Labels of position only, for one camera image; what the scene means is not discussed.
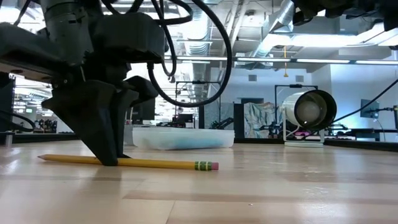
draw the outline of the metal frame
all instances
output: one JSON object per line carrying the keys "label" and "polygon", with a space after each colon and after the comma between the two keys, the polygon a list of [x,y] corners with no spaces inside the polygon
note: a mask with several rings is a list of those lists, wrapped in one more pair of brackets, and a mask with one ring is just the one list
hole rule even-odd
{"label": "metal frame", "polygon": [[283,114],[283,134],[285,146],[290,147],[323,147],[323,143],[325,142],[325,130],[322,129],[319,131],[320,140],[319,141],[289,141],[287,140],[286,135],[286,109],[282,111]]}

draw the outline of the pink eraser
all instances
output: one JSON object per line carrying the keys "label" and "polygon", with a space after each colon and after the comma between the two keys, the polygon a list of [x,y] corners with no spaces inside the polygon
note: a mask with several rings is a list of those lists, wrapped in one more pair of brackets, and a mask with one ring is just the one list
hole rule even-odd
{"label": "pink eraser", "polygon": [[218,170],[218,162],[211,163],[211,170]]}

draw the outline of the plastic container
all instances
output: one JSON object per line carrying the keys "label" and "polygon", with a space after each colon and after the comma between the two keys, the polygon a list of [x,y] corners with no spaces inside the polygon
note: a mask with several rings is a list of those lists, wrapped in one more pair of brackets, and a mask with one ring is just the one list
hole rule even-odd
{"label": "plastic container", "polygon": [[231,147],[232,130],[190,128],[133,128],[134,145],[143,149],[208,149]]}

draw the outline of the ceiling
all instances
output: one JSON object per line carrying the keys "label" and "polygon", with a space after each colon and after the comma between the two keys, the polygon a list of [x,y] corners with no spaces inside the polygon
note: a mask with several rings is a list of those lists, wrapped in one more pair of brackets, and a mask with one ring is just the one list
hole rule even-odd
{"label": "ceiling", "polygon": [[[206,0],[207,5],[215,12],[219,20],[224,24],[225,29],[229,33],[231,42],[233,43],[233,54],[241,54],[250,56],[251,52],[255,51],[266,37],[264,33],[264,24],[266,18],[273,13],[278,12],[281,7],[282,0]],[[0,21],[13,22],[24,1],[3,0],[3,7],[0,11]],[[119,0],[114,4],[115,8],[121,12],[125,12],[131,5],[130,0]],[[145,0],[144,4],[147,7],[142,8],[142,11],[148,13],[152,17],[157,17],[153,10],[150,9],[150,1]],[[183,16],[183,9],[169,3],[170,11],[166,17],[180,17]],[[45,27],[44,17],[39,5],[35,3],[30,4],[30,8],[22,18],[20,27],[37,32],[39,29]],[[369,19],[353,19],[346,20],[344,17],[336,19],[327,19],[323,16],[315,17],[314,20],[308,24],[294,27],[289,35],[300,34],[333,34],[333,35],[358,35],[369,30],[373,26],[373,21]],[[199,32],[197,24],[190,22],[185,25],[169,26],[170,33],[174,40],[177,55],[189,55],[188,46],[192,40],[188,40],[187,36]],[[202,40],[195,40],[193,43],[203,42],[209,46],[208,50],[203,53],[203,56],[222,56],[224,55],[223,41],[220,32],[209,22],[207,35]],[[384,59],[391,55],[388,47],[380,47],[377,45],[370,45],[366,47],[303,47],[296,45],[273,46],[268,54],[268,57],[288,57],[288,58],[334,58],[334,59]],[[218,67],[219,63],[209,63],[206,67]],[[292,63],[288,68],[302,68],[306,69],[308,73],[315,71],[322,65],[306,64],[306,63]],[[128,77],[133,75],[140,75],[147,78],[147,70],[145,65],[134,64],[133,69],[128,73]],[[204,76],[205,73],[210,73],[211,69],[205,69],[201,76],[197,76],[197,69],[201,65],[193,65],[192,63],[179,63],[176,73],[176,80],[192,81],[197,79],[209,80],[209,77],[216,79],[214,75],[209,77]],[[285,68],[285,63],[273,63],[266,67],[267,69],[280,70]],[[155,68],[155,75],[157,76],[161,87],[172,98],[175,97],[175,84],[169,83],[160,67]],[[204,98],[207,96],[208,86],[192,86],[188,84],[182,87],[180,84],[177,89],[181,89],[181,94],[178,95],[178,100],[192,101],[198,97]],[[162,117],[169,118],[170,113],[174,113],[174,106],[166,103],[163,99],[157,99],[158,105],[162,106],[164,112]],[[196,109],[187,109],[187,113],[196,113]]]}

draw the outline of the yellow pencil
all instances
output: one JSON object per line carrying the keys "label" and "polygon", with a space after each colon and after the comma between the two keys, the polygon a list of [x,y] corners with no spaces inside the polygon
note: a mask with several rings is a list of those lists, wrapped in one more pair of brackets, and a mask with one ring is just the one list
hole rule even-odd
{"label": "yellow pencil", "polygon": [[[81,164],[101,164],[101,162],[93,156],[68,156],[68,155],[54,155],[46,154],[38,156],[45,161],[56,162],[71,162]],[[164,169],[193,169],[211,171],[218,170],[218,162],[202,162],[202,161],[160,161],[151,159],[118,159],[119,166],[134,166],[134,167],[151,167]]]}

